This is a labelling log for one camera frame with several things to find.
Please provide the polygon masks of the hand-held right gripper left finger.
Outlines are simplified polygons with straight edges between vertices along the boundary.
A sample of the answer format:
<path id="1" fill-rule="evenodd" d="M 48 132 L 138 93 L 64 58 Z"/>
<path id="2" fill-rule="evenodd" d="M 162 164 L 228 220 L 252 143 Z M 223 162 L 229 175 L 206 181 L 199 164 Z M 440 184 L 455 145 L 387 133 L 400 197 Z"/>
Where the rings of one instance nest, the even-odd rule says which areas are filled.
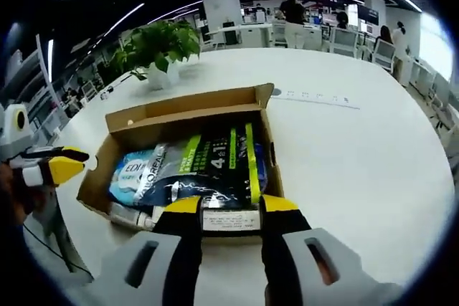
<path id="1" fill-rule="evenodd" d="M 152 232 L 142 231 L 103 260 L 104 305 L 193 305 L 202 262 L 201 198 L 169 204 Z"/>

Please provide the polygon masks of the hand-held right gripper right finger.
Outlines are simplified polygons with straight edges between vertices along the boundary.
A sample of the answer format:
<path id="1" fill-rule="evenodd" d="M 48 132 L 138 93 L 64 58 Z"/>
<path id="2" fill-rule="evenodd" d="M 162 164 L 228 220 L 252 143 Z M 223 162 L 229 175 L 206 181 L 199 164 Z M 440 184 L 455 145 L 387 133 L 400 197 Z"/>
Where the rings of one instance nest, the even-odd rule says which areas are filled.
<path id="1" fill-rule="evenodd" d="M 264 195 L 260 207 L 267 305 L 391 305 L 402 295 L 332 234 L 311 228 L 293 202 Z"/>

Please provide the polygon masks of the person's left hand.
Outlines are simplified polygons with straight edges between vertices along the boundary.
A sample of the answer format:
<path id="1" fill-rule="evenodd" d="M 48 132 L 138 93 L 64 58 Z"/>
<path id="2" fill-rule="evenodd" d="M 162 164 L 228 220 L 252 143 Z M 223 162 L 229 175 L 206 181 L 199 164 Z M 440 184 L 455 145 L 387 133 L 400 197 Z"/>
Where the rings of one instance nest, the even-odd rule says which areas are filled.
<path id="1" fill-rule="evenodd" d="M 42 188 L 22 186 L 13 170 L 1 163 L 1 220 L 22 225 L 29 214 L 42 210 L 45 202 Z"/>

